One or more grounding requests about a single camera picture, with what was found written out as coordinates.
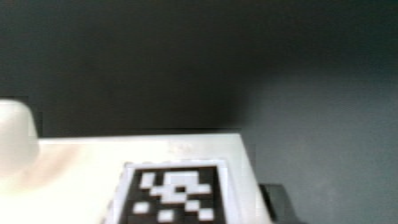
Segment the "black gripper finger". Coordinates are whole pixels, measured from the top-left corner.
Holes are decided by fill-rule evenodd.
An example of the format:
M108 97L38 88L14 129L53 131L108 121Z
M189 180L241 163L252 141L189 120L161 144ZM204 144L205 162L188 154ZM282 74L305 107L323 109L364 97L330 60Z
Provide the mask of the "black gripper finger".
M296 224L293 205L282 185L261 184L259 190L273 223Z

